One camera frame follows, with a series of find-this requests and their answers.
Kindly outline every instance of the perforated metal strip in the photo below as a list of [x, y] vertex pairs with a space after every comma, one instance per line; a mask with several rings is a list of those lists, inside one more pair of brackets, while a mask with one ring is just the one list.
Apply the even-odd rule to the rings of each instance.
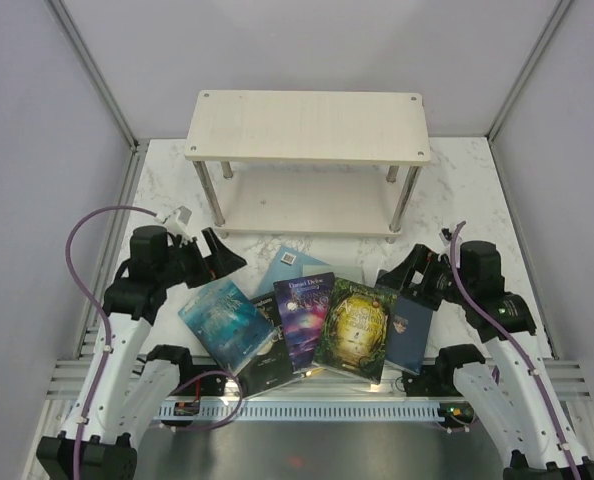
[[[202, 400], [195, 416], [175, 415], [175, 402], [166, 401], [156, 420], [201, 420], [216, 422], [226, 418], [235, 403], [219, 399]], [[238, 421], [291, 422], [438, 422], [438, 402], [277, 402], [249, 401], [236, 416]]]

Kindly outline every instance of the barcode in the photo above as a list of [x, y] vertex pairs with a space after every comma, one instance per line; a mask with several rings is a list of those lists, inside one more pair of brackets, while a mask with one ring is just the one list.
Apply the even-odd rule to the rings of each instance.
[[284, 253], [281, 257], [281, 261], [286, 265], [292, 265], [293, 263], [295, 263], [295, 258], [295, 255], [292, 255], [290, 253]]

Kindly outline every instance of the black book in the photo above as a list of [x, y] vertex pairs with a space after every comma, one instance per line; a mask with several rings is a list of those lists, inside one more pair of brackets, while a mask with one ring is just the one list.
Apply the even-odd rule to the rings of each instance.
[[301, 378], [301, 375], [293, 371], [274, 292], [254, 298], [251, 302], [275, 327], [275, 334], [239, 373], [244, 397], [257, 395]]

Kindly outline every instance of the marble table surface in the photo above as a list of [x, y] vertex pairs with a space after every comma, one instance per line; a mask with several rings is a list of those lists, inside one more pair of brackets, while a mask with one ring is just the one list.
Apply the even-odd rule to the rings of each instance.
[[[430, 145], [432, 161], [421, 172], [404, 217], [402, 235], [394, 244], [389, 245], [382, 238], [231, 234], [224, 240], [225, 245], [248, 262], [247, 267], [231, 276], [232, 280], [246, 295], [253, 295], [280, 245], [287, 245], [329, 264], [360, 265], [366, 283], [373, 285], [377, 271], [398, 265], [415, 243], [426, 244], [435, 251], [441, 250], [440, 229], [466, 220], [468, 223], [462, 231], [464, 240], [487, 240], [497, 245], [502, 257], [506, 289], [524, 297], [537, 323], [542, 356], [552, 357], [486, 139], [432, 138]], [[167, 212], [185, 205], [192, 210], [190, 225], [201, 238], [201, 229], [211, 226], [212, 218], [195, 168], [184, 158], [183, 149], [184, 140], [150, 142], [133, 203], [156, 212]], [[207, 165], [219, 197], [219, 186], [228, 180], [223, 178], [219, 163], [209, 162]], [[345, 165], [233, 164], [235, 175], [237, 170], [244, 168], [314, 169], [347, 172], [349, 175], [365, 169], [380, 169], [384, 181], [387, 170], [377, 166], [362, 169]], [[405, 173], [405, 169], [399, 172], [400, 185]], [[128, 240], [133, 229], [149, 223], [152, 219], [146, 215], [130, 214], [120, 261], [128, 256]], [[200, 248], [205, 249], [204, 254], [207, 253], [205, 244], [200, 243]], [[160, 309], [142, 353], [149, 352], [157, 344], [168, 343], [187, 346], [193, 355], [206, 354], [177, 315], [196, 292], [197, 289], [189, 291], [185, 286], [168, 291], [168, 301]], [[476, 331], [466, 323], [463, 311], [444, 303], [433, 317], [426, 357], [435, 357], [440, 348], [461, 343], [474, 343], [487, 355]]]

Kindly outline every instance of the book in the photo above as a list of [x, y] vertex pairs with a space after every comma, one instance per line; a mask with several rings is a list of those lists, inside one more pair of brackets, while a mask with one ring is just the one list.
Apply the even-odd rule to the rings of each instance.
[[302, 268], [304, 277], [328, 272], [334, 273], [335, 278], [345, 278], [351, 282], [364, 283], [364, 270], [361, 267], [350, 267], [345, 265], [304, 265]]
[[334, 283], [332, 273], [275, 282], [279, 316], [295, 372], [308, 369], [313, 361]]
[[293, 363], [288, 354], [275, 293], [253, 298], [251, 303], [266, 317], [275, 329], [275, 333], [239, 374], [244, 397], [257, 395], [301, 378], [301, 375], [293, 372]]
[[276, 329], [228, 278], [202, 288], [179, 316], [224, 370], [237, 375]]
[[304, 265], [326, 265], [326, 263], [282, 245], [257, 287], [255, 297], [272, 292], [275, 282], [301, 277]]
[[396, 300], [394, 293], [338, 278], [313, 362], [379, 383], [388, 319]]
[[[380, 270], [377, 278], [386, 270]], [[388, 287], [377, 287], [397, 293]], [[419, 375], [424, 363], [433, 311], [401, 296], [392, 310], [386, 340], [386, 363]]]

